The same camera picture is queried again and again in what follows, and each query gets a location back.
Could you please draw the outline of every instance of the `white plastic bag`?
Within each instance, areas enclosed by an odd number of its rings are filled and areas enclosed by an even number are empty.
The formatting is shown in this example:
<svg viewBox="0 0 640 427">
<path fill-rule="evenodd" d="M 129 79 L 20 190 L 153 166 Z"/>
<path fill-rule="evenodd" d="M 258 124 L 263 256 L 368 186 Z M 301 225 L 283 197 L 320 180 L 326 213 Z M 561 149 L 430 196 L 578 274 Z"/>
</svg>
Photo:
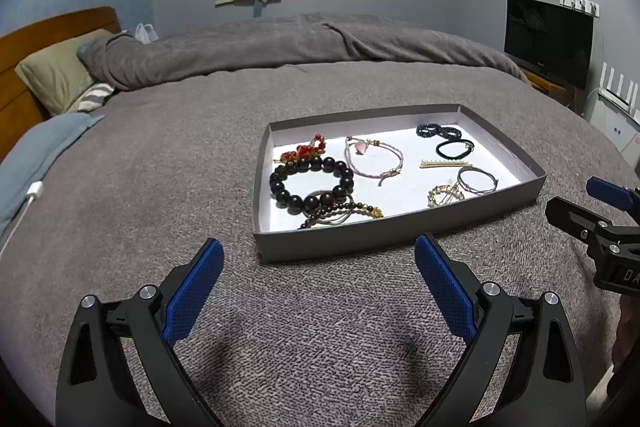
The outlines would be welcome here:
<svg viewBox="0 0 640 427">
<path fill-rule="evenodd" d="M 143 44 L 158 40 L 158 34 L 151 24 L 143 24 L 142 22 L 136 27 L 136 39 Z"/>
</svg>

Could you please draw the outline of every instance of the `blue gripper pad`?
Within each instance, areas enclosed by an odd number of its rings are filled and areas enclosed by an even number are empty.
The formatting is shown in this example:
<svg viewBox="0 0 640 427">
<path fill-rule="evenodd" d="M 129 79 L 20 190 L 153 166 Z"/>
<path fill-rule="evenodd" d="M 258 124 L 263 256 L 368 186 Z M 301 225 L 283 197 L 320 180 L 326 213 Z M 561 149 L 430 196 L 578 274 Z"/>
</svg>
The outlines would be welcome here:
<svg viewBox="0 0 640 427">
<path fill-rule="evenodd" d="M 595 176 L 587 181 L 587 194 L 625 212 L 630 211 L 634 206 L 634 200 L 626 188 L 618 187 Z"/>
<path fill-rule="evenodd" d="M 212 241 L 166 307 L 166 321 L 162 330 L 165 342 L 174 344 L 186 339 L 200 310 L 218 280 L 225 262 L 225 251 L 218 241 Z"/>
<path fill-rule="evenodd" d="M 423 235 L 415 242 L 415 265 L 436 299 L 449 331 L 468 346 L 478 333 L 473 304 L 433 243 Z"/>
</svg>

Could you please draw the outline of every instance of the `silver screw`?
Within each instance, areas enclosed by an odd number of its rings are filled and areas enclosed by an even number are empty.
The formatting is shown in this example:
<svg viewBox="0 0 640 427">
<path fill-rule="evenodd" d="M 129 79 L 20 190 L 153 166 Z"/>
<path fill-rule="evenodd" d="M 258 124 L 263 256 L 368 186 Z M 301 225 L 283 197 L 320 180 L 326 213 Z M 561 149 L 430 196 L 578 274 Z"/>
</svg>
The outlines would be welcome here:
<svg viewBox="0 0 640 427">
<path fill-rule="evenodd" d="M 498 293 L 500 293 L 500 286 L 493 282 L 484 283 L 482 289 L 487 295 L 498 295 Z"/>
<path fill-rule="evenodd" d="M 545 301 L 549 304 L 558 304 L 558 296 L 553 292 L 545 293 Z"/>
<path fill-rule="evenodd" d="M 156 294 L 155 286 L 144 286 L 142 290 L 140 290 L 140 296 L 143 299 L 150 299 Z"/>
<path fill-rule="evenodd" d="M 95 297 L 93 295 L 87 295 L 84 299 L 80 301 L 82 308 L 90 308 L 95 304 Z"/>
</svg>

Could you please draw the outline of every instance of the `pink heart charm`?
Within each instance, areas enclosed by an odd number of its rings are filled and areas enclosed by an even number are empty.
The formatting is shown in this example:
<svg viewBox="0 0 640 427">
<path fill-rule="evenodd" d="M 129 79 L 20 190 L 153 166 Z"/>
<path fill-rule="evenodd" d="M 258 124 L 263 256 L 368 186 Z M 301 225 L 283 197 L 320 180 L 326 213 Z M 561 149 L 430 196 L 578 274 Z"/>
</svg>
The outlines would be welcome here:
<svg viewBox="0 0 640 427">
<path fill-rule="evenodd" d="M 359 141 L 356 143 L 356 154 L 364 154 L 367 152 L 367 142 Z"/>
</svg>

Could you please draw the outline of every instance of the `black television screen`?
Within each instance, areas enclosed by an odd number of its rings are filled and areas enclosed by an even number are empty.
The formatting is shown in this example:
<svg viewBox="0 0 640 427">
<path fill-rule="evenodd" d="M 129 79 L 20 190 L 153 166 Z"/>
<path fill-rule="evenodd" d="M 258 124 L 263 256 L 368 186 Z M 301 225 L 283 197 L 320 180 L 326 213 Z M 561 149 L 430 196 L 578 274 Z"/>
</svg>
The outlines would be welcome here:
<svg viewBox="0 0 640 427">
<path fill-rule="evenodd" d="M 507 0 L 504 52 L 550 81 L 584 89 L 591 60 L 593 17 L 533 0 Z"/>
</svg>

